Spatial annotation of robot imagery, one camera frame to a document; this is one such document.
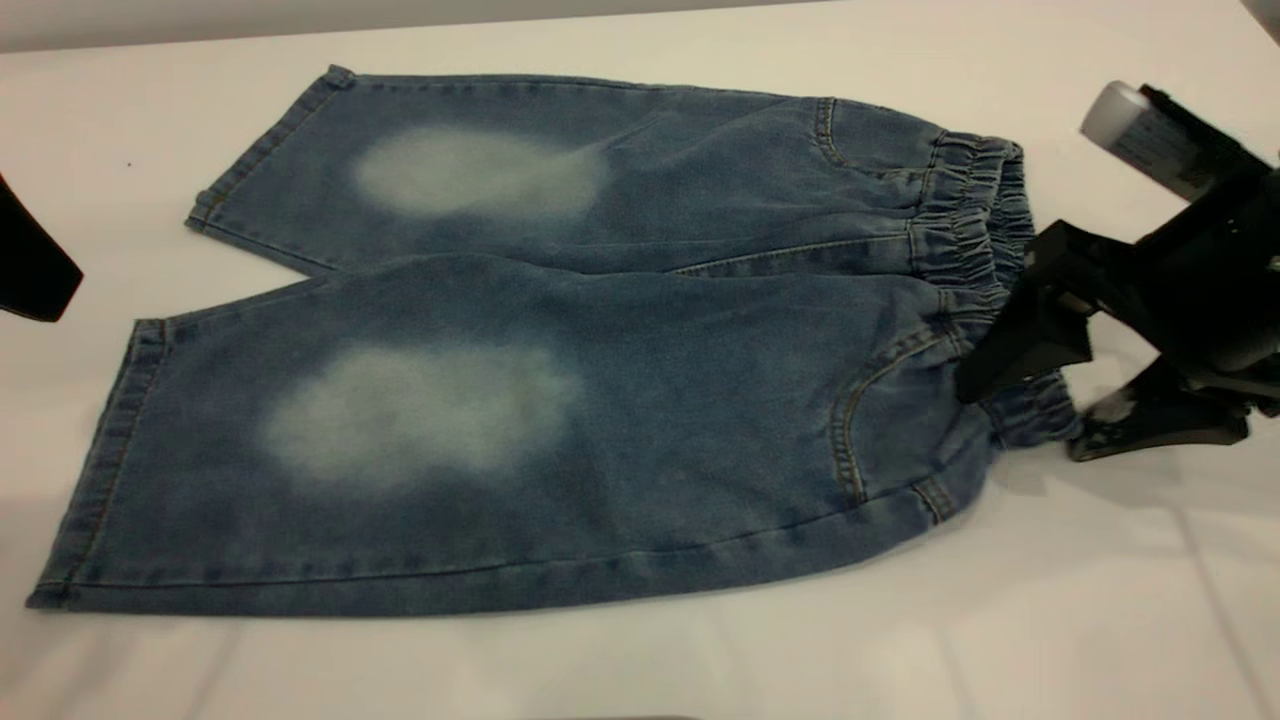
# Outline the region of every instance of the white tablecloth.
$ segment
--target white tablecloth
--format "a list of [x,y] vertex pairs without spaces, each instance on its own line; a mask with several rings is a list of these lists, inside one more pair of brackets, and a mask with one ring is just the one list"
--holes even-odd
[[[1280,47],[1230,0],[854,0],[0,55],[0,172],[86,272],[0,315],[0,717],[1275,719],[1280,421],[1231,448],[1006,457],[974,512],[868,565],[695,597],[428,620],[22,609],[131,320],[296,275],[182,219],[328,63],[854,97],[1025,145],[1041,227],[1180,208],[1076,127],[1151,82],[1275,158]],[[1152,351],[1094,320],[1080,402]]]

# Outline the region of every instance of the black object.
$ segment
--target black object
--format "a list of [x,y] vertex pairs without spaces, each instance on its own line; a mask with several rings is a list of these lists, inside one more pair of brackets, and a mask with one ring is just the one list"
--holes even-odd
[[1074,460],[1231,445],[1252,409],[1280,414],[1280,172],[1253,158],[1134,245],[1056,222],[991,332],[957,369],[965,402],[1092,360],[1088,318],[1130,325],[1161,356],[1084,414]]
[[83,278],[0,176],[0,310],[56,322]]

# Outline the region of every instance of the elastic waistband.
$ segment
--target elastic waistband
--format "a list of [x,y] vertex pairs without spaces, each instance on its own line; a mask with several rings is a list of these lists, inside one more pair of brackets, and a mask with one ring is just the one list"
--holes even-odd
[[[945,132],[910,222],[920,277],[941,287],[963,352],[991,329],[1023,272],[1036,237],[1023,173],[1023,149],[1007,140]],[[983,401],[1007,447],[1075,437],[1080,420],[1060,372],[1006,388]]]

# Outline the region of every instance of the denim shorts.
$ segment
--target denim shorts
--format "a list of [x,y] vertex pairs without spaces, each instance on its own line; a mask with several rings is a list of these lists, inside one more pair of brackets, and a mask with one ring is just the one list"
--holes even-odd
[[333,68],[188,224],[310,279],[140,320],[31,607],[434,615],[850,565],[1062,439],[956,361],[1021,150],[883,108]]

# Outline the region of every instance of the bleached knee patch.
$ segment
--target bleached knee patch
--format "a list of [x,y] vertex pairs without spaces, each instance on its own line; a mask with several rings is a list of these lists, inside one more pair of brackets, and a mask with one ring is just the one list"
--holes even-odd
[[298,480],[361,487],[509,471],[553,447],[579,380],[536,347],[351,348],[285,392],[264,447]]
[[387,137],[355,167],[356,187],[396,213],[532,220],[586,213],[605,174],[595,147],[566,149],[511,133],[451,128]]

